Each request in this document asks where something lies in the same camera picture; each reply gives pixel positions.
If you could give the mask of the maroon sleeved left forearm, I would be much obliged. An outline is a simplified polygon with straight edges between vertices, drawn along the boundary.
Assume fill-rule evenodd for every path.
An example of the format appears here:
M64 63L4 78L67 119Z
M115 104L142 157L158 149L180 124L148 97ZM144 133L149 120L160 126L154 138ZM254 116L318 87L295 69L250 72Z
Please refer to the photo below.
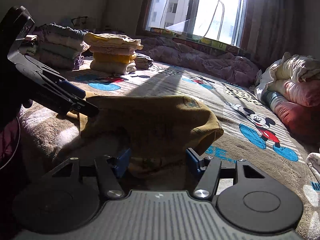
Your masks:
M30 108L33 100L26 100L21 103L1 102L1 169L5 168L17 151L20 141L20 122L18 113L21 106Z

